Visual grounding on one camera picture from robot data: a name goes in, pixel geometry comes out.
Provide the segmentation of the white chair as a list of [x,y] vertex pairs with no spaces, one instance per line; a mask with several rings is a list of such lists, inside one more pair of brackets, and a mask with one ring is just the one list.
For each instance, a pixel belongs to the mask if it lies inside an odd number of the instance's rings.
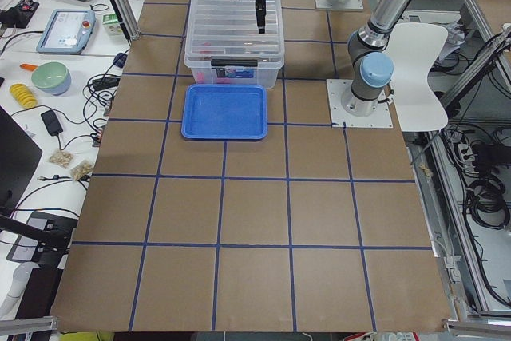
[[428,84],[429,72],[447,39],[438,25],[403,22],[390,34],[385,50],[394,63],[390,86],[403,132],[429,132],[444,128],[448,117]]

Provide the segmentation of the snack bag on desk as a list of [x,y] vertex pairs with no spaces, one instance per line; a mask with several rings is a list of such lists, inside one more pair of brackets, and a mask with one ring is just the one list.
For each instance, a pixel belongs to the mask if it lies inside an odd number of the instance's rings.
[[67,169],[74,159],[74,155],[68,151],[57,149],[49,157],[48,162]]
[[70,170],[70,176],[74,181],[80,181],[90,175],[93,171],[94,164],[90,161],[83,160]]

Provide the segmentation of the black monitor on desk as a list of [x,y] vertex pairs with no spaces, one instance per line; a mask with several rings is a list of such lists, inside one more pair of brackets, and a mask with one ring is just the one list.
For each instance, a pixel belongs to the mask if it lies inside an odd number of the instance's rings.
[[42,150],[4,108],[0,129],[1,214],[10,216],[38,166]]

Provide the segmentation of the clear plastic box lid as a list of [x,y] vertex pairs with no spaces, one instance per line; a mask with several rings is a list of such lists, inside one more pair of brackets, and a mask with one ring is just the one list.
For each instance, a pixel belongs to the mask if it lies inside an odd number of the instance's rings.
[[187,67],[208,67],[213,59],[257,60],[280,68],[284,61],[281,0],[266,0],[265,32],[258,31],[254,0],[191,0],[185,39]]

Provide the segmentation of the green milk carton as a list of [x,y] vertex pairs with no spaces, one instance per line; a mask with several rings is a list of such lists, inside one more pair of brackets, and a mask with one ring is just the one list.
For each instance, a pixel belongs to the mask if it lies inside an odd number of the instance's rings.
[[117,36],[124,33],[121,24],[119,23],[115,14],[104,14],[101,21],[108,35]]

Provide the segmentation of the clear plastic storage box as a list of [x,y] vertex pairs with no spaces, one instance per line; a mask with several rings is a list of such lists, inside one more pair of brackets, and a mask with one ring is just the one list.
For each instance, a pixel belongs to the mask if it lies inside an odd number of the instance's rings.
[[275,85],[281,68],[212,67],[210,65],[189,69],[195,81],[200,84],[257,84],[270,89]]

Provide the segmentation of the toy carrot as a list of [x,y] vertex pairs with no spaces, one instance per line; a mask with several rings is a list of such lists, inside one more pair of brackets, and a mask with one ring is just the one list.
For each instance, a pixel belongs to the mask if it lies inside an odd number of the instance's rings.
[[22,63],[20,65],[20,68],[33,72],[33,71],[35,71],[38,68],[38,66],[37,65],[31,65],[31,64],[28,64],[28,63]]

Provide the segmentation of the green blue bowl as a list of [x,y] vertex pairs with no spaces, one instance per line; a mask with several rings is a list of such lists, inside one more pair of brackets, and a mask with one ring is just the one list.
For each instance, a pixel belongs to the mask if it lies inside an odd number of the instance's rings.
[[60,95],[69,89],[71,75],[64,64],[52,61],[38,66],[31,75],[31,81],[43,92]]

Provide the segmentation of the black power adapter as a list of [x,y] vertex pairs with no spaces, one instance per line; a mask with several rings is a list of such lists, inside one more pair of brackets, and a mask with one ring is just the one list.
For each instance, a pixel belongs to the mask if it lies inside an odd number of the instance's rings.
[[57,114],[53,110],[47,110],[41,113],[41,119],[46,127],[47,133],[52,137],[57,137],[63,132],[60,121],[58,120]]

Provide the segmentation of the near teach pendant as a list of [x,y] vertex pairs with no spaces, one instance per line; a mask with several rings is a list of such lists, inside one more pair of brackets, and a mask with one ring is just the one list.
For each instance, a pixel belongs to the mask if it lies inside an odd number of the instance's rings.
[[54,10],[38,42],[40,54],[80,54],[96,22],[92,10]]

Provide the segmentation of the blue plastic tray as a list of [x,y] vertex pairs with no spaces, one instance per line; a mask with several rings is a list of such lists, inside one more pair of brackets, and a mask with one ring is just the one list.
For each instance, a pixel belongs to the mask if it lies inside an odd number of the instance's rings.
[[181,124],[187,139],[258,141],[267,136],[267,91],[260,85],[191,85]]

